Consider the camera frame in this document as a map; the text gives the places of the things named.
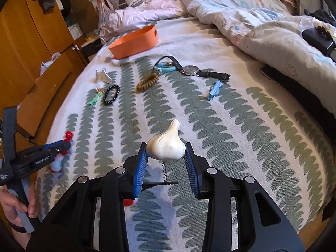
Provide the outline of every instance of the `blue hair clip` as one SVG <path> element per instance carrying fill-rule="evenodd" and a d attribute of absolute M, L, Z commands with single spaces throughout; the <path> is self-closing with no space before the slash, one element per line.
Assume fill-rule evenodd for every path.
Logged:
<path fill-rule="evenodd" d="M 216 83 L 211 87 L 211 91 L 208 96 L 209 101 L 213 101 L 214 97 L 219 94 L 220 88 L 223 86 L 221 81 L 216 81 Z"/>
<path fill-rule="evenodd" d="M 169 73 L 176 70 L 176 67 L 172 62 L 161 62 L 153 66 L 154 73 L 158 76 L 163 75 L 165 73 Z"/>

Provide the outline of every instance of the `finger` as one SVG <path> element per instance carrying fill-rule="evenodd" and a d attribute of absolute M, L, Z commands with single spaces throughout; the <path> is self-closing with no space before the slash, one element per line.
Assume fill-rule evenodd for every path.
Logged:
<path fill-rule="evenodd" d="M 27 207 L 19 201 L 19 199 L 8 192 L 1 193 L 1 203 L 6 206 L 16 208 L 19 212 L 27 212 Z"/>
<path fill-rule="evenodd" d="M 29 217 L 36 217 L 36 193 L 35 193 L 35 185 L 33 181 L 29 182 L 29 193 L 28 193 L 28 214 Z"/>

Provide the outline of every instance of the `wooden wardrobe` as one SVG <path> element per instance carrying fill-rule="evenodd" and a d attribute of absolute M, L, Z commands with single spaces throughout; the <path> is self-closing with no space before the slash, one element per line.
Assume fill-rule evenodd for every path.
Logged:
<path fill-rule="evenodd" d="M 85 65 L 57 5 L 44 13 L 39 0 L 7 0 L 0 11 L 0 117 L 19 106 L 22 136 L 45 143 L 53 119 Z M 61 56 L 40 76 L 42 62 Z"/>

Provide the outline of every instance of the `orange container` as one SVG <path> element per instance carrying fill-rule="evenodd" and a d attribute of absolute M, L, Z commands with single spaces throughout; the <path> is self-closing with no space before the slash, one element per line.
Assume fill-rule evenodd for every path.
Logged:
<path fill-rule="evenodd" d="M 109 46 L 109 50 L 120 60 L 153 48 L 158 38 L 155 25 L 150 25 L 120 37 Z"/>

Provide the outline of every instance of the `spring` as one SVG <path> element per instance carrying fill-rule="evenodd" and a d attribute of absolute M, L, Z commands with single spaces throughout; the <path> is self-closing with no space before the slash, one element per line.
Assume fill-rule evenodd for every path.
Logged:
<path fill-rule="evenodd" d="M 162 162 L 162 174 L 163 174 L 163 180 L 167 181 L 167 169 L 166 169 L 166 164 Z"/>

